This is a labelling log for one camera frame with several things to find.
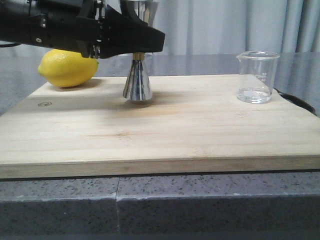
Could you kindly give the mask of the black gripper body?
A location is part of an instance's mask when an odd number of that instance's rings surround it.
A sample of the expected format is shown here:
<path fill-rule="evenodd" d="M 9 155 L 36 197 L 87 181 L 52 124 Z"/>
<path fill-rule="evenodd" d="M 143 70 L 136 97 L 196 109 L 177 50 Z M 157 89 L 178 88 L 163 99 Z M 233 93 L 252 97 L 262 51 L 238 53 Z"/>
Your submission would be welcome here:
<path fill-rule="evenodd" d="M 3 42 L 98 57 L 102 0 L 2 0 Z"/>

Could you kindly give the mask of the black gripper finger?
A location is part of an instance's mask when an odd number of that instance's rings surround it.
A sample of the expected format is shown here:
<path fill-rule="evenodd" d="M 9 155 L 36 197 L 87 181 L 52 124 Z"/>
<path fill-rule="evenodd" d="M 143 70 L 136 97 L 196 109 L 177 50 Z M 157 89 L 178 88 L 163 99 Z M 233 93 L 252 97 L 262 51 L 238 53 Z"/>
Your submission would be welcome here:
<path fill-rule="evenodd" d="M 146 2 L 142 0 L 120 0 L 121 13 L 129 19 L 148 26 L 145 21 Z"/>
<path fill-rule="evenodd" d="M 101 21 L 98 57 L 107 59 L 130 53 L 161 52 L 165 43 L 165 33 L 150 26 L 142 25 L 123 15 L 110 5 L 105 8 Z"/>

